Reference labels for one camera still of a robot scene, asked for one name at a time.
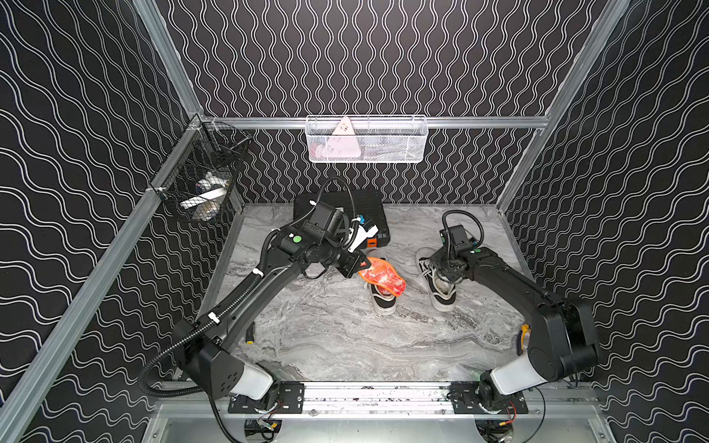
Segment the black white sneaker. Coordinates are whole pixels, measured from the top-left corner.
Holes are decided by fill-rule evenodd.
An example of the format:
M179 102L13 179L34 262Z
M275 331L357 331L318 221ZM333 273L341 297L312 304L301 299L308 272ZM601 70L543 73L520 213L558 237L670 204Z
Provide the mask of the black white sneaker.
M392 315L396 312L397 296L376 284L368 284L372 297L374 311L382 316Z
M457 301L457 288L455 284L439 277L437 269L431 264L430 257L436 252L430 247L422 247L415 253L415 263L420 277L424 281L424 288L428 290L432 306L439 312L451 312Z

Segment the white insole orange edge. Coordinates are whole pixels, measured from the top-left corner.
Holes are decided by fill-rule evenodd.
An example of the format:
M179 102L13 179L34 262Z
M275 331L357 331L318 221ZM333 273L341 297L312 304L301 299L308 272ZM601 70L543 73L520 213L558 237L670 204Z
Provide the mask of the white insole orange edge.
M389 261L376 257L368 257L367 260L369 265L358 271L358 275L365 282L378 286L395 297L404 293L406 281Z

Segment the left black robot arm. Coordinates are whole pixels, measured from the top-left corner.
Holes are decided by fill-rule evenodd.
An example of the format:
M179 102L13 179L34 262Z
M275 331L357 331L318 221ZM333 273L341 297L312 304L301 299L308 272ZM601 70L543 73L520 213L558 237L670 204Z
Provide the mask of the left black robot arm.
M138 386L154 398L186 396L201 391L216 401L226 396L261 400L273 376L233 356L231 347L243 336L273 298L313 264L337 269L349 279L371 265L356 239L358 221L317 199L309 212L267 235L257 266L241 284L196 322L179 323L172 344L151 358L138 375ZM195 387L163 391L149 374L169 357Z

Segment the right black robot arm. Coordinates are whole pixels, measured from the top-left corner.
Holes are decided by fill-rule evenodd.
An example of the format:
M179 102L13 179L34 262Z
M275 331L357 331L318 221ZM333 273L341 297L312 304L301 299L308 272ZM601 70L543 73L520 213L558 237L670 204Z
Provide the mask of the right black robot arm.
M522 314L529 326L522 354L480 376L477 403L498 411L525 389L595 367L601 348L590 301L562 297L528 279L485 247L483 234L469 236L463 225L450 226L448 218L454 214L482 225L465 210L442 214L442 247L430 258L434 274L448 284L469 280L486 286Z

